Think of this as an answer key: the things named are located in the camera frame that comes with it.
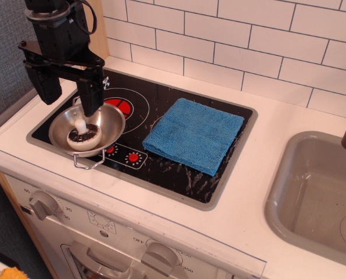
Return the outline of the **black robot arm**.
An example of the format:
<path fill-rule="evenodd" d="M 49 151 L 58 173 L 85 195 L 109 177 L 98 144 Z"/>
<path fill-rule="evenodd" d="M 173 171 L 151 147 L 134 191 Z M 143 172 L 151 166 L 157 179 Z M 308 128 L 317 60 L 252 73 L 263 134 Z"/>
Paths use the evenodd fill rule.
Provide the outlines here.
<path fill-rule="evenodd" d="M 86 117 L 104 103 L 104 60 L 89 49 L 98 25 L 87 25 L 87 1 L 26 1 L 25 16 L 36 40 L 22 41 L 24 65 L 31 83 L 47 105 L 62 94 L 60 78 L 76 83 Z"/>

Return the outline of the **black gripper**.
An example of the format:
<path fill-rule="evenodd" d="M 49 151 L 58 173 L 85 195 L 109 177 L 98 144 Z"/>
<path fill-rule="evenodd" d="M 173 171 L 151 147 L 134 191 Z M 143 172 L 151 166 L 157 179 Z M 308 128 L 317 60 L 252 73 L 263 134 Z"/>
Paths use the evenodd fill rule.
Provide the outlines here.
<path fill-rule="evenodd" d="M 33 25 L 36 40 L 22 41 L 25 68 L 41 100 L 54 103 L 62 94 L 60 78 L 77 83 L 81 105 L 91 117 L 104 103 L 107 80 L 104 60 L 89 49 L 97 29 L 92 7 L 92 27 L 82 5 L 28 5 L 24 11 Z"/>

